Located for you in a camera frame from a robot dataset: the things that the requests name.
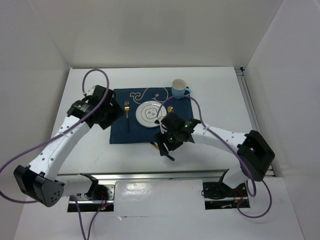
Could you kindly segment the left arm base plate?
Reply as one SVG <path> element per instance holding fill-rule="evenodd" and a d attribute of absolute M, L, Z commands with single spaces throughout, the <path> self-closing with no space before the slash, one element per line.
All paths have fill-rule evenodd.
<path fill-rule="evenodd" d="M 102 212 L 113 212 L 115 190 L 115 180 L 100 180 L 99 188 L 94 196 L 87 196 L 84 193 L 77 193 L 74 196 L 70 196 L 67 212 L 76 213 L 78 211 L 74 199 L 78 202 L 81 212 L 94 213 L 98 209 Z"/>

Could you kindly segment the blue placemat with whale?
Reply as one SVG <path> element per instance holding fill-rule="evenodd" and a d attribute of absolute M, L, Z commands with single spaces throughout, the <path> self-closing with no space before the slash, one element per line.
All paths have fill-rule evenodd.
<path fill-rule="evenodd" d="M 118 88 L 114 90 L 117 103 L 124 107 L 125 101 L 129 101 L 130 110 L 129 126 L 126 131 L 126 113 L 111 125 L 110 144 L 135 144 L 155 142 L 155 135 L 160 127 L 147 128 L 140 125 L 136 119 L 138 106 L 147 101 L 155 101 L 160 104 L 172 96 L 171 87 L 147 87 L 147 88 Z"/>

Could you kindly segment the gold fork green handle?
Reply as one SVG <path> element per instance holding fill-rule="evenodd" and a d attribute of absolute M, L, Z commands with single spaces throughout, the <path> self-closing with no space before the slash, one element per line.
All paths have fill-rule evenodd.
<path fill-rule="evenodd" d="M 126 131 L 130 131 L 130 119 L 129 119 L 129 110 L 130 110 L 130 103 L 129 101 L 124 102 L 124 110 L 126 113 Z"/>

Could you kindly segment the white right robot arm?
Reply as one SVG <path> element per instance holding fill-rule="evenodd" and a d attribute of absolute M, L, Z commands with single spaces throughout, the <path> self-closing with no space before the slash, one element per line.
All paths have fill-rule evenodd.
<path fill-rule="evenodd" d="M 255 130 L 232 132 L 194 118 L 184 121 L 173 112 L 159 117 L 155 123 L 160 126 L 155 139 L 161 156 L 167 156 L 187 142 L 208 145 L 235 155 L 238 164 L 226 170 L 218 184 L 223 196 L 230 196 L 246 181 L 261 182 L 275 159 L 274 151 Z"/>

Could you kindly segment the gold spoon green handle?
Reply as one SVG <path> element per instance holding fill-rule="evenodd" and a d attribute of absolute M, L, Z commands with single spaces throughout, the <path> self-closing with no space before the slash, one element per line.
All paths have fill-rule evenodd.
<path fill-rule="evenodd" d="M 173 112 L 174 112 L 174 108 L 172 106 L 168 106 L 167 107 L 167 114 L 169 115 L 169 114 L 171 114 Z"/>

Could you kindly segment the light blue mug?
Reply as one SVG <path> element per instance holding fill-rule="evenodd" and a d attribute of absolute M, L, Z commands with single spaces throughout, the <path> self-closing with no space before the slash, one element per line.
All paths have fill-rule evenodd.
<path fill-rule="evenodd" d="M 182 79 L 175 79 L 171 85 L 171 94 L 175 99 L 182 99 L 184 96 L 190 96 L 191 90 L 187 83 Z"/>

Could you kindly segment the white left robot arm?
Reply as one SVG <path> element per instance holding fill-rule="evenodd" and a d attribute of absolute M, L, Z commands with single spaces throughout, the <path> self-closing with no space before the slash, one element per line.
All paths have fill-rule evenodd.
<path fill-rule="evenodd" d="M 88 173 L 58 177 L 63 163 L 74 147 L 94 125 L 107 129 L 124 115 L 113 90 L 97 85 L 92 95 L 74 102 L 67 111 L 55 140 L 26 167 L 18 165 L 13 172 L 22 193 L 52 207 L 60 198 L 82 194 L 92 200 L 105 187 Z"/>

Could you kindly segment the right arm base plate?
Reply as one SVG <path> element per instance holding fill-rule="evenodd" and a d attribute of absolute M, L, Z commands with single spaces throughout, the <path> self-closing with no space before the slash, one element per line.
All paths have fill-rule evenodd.
<path fill-rule="evenodd" d="M 244 183 L 232 189 L 222 185 L 221 182 L 203 182 L 201 195 L 204 198 L 206 210 L 236 209 L 240 203 L 240 208 L 250 208 L 248 192 Z"/>

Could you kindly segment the white plate with dark rim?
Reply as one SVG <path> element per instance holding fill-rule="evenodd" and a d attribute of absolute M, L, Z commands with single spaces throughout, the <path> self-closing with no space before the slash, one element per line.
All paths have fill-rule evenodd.
<path fill-rule="evenodd" d="M 146 101 L 141 103 L 136 112 L 135 117 L 137 122 L 146 128 L 156 128 L 159 124 L 156 123 L 157 117 L 161 120 L 167 115 L 167 110 L 156 101 Z"/>

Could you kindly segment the gold knife green handle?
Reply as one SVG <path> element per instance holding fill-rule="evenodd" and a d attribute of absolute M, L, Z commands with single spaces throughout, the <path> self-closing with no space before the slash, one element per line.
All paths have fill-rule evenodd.
<path fill-rule="evenodd" d="M 163 151 L 163 149 L 161 147 L 159 147 L 159 145 L 155 142 L 150 142 L 150 144 L 155 147 L 157 150 L 159 150 L 159 153 L 161 156 L 165 156 L 166 158 L 170 159 L 171 161 L 175 161 L 175 159 L 169 155 L 169 153 L 167 151 Z"/>

